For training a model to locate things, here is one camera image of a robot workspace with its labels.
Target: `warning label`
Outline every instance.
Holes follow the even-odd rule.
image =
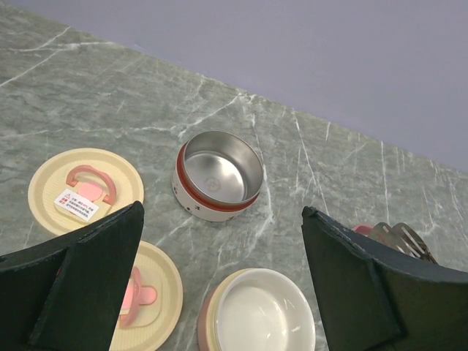
[[[70,189],[65,189],[53,203],[87,222],[99,210],[98,205],[94,205],[91,201]]]

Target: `black plastic part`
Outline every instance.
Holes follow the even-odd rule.
[[[468,273],[397,252],[304,208],[330,351],[467,351]]]
[[[136,202],[84,228],[3,256],[0,345],[108,351],[143,230]]]

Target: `purple wall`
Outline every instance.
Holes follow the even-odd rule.
[[[466,0],[7,0],[468,170]]]

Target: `red rim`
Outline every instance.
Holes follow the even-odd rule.
[[[207,201],[207,200],[203,199],[201,196],[199,196],[199,194],[194,192],[192,190],[188,180],[186,179],[185,172],[184,172],[184,163],[183,163],[184,156],[183,155],[184,155],[186,145],[187,144],[185,143],[181,147],[181,150],[178,152],[177,163],[176,163],[176,165],[177,165],[177,174],[178,174],[178,178],[181,181],[181,184],[184,187],[185,191],[188,192],[189,195],[195,201],[197,201],[199,204],[201,204],[201,205],[203,205],[203,206],[205,206],[207,208],[210,208],[211,210],[221,211],[221,212],[237,212],[237,211],[244,210],[244,209],[248,208],[252,203],[254,203],[254,201],[258,197],[258,194],[255,195],[255,197],[253,197],[249,202],[244,203],[242,205],[225,206],[225,205],[220,205],[218,203],[212,203],[210,201]]]

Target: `gray marble surface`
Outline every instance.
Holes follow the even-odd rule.
[[[224,224],[190,216],[170,187],[181,144],[210,129],[242,137],[265,163],[260,199]],[[138,169],[143,240],[181,272],[184,308],[161,350],[197,350],[204,297],[247,267],[298,284],[314,313],[316,350],[328,349],[301,237],[305,205],[348,226],[406,222],[440,264],[468,271],[467,174],[0,4],[0,254],[52,238],[29,211],[29,181],[49,157],[82,147],[116,152]]]

